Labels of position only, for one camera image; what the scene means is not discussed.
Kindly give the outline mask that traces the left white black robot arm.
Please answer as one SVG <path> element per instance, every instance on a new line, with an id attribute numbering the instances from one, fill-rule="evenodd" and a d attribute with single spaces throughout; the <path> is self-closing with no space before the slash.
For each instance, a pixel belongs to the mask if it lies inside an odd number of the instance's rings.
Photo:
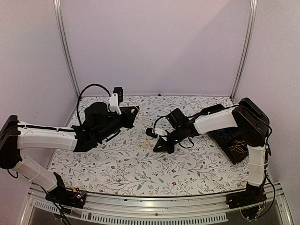
<path id="1" fill-rule="evenodd" d="M 11 115 L 0 131 L 0 167 L 20 173 L 51 192 L 59 203 L 66 203 L 70 194 L 64 189 L 61 177 L 47 171 L 21 151 L 32 148 L 90 151 L 113 139 L 122 128 L 133 128 L 139 110 L 138 106 L 114 110 L 104 102 L 96 102 L 84 110 L 82 124 L 70 127 L 33 125 Z"/>

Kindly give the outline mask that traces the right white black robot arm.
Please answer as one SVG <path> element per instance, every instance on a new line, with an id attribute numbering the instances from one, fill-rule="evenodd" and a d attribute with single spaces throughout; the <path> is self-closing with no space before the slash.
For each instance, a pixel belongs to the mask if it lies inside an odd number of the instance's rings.
<path id="1" fill-rule="evenodd" d="M 251 187 L 243 193 L 242 200 L 246 204 L 253 204 L 260 198 L 261 192 L 258 187 L 265 180 L 265 160 L 270 149 L 268 139 L 272 129 L 269 118 L 253 101 L 246 97 L 235 105 L 214 105 L 189 117 L 176 108 L 165 118 L 174 130 L 169 133 L 156 127 L 152 129 L 153 136 L 158 137 L 154 152 L 171 154 L 175 145 L 186 138 L 225 128 L 237 128 L 249 153 L 247 184 Z"/>

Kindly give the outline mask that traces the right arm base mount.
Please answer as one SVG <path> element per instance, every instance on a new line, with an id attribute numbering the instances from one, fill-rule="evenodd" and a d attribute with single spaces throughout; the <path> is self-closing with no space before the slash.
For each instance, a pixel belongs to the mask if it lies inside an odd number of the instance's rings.
<path id="1" fill-rule="evenodd" d="M 230 209 L 239 208 L 241 215 L 247 220 L 257 219 L 265 208 L 267 200 L 264 189 L 259 192 L 245 190 L 226 196 L 225 203 Z"/>

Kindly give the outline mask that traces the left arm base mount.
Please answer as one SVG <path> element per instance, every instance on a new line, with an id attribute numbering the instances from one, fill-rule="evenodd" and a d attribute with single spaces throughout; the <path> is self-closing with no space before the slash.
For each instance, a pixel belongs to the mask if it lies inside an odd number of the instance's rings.
<path id="1" fill-rule="evenodd" d="M 61 176 L 56 172 L 54 172 L 54 176 L 57 179 L 57 187 L 48 191 L 45 199 L 53 203 L 82 209 L 86 201 L 86 191 L 80 190 L 78 187 L 72 190 L 67 189 Z"/>

